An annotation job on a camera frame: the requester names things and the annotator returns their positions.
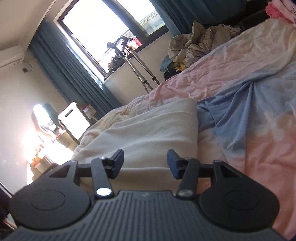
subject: tie-dye blanket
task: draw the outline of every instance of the tie-dye blanket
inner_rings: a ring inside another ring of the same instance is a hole
[[[219,46],[145,96],[109,112],[74,152],[116,122],[177,99],[197,101],[198,159],[222,159],[280,200],[274,228],[296,234],[296,30],[268,19]],[[208,181],[199,183],[204,190]]]

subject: ceiling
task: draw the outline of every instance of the ceiling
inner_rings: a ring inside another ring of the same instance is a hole
[[[0,0],[0,50],[21,45],[24,50],[56,0]]]

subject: dark window frame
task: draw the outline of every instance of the dark window frame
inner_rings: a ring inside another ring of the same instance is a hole
[[[79,42],[75,35],[70,31],[70,29],[64,24],[63,19],[68,14],[68,12],[75,6],[79,0],[73,0],[62,15],[57,20],[60,26],[65,30],[65,32],[70,36],[70,38],[76,43],[76,45],[81,49],[81,51],[88,57],[92,64],[99,70],[104,78],[110,76],[110,73],[107,73],[100,64],[94,59],[94,57],[87,51],[87,49]],[[128,29],[133,33],[133,35],[141,42],[135,52],[138,53],[146,46],[151,44],[153,41],[164,35],[168,32],[166,25],[160,27],[158,30],[154,31],[150,35],[144,30],[144,28],[131,16],[131,14],[123,8],[116,0],[98,0],[103,1],[110,9],[113,11],[123,23],[128,27]],[[112,71],[116,71],[120,66],[122,66],[125,61],[122,59]]]

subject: folded white blanket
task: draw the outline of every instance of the folded white blanket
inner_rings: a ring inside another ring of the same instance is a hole
[[[197,156],[196,102],[181,99],[112,125],[72,157],[90,163],[124,150],[124,164],[112,187],[117,190],[172,190],[179,181],[168,168],[166,155]],[[91,178],[82,182],[92,186]]]

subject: air conditioner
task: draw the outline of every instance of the air conditioner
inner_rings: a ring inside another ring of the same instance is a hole
[[[0,69],[21,64],[25,53],[20,45],[0,51]]]

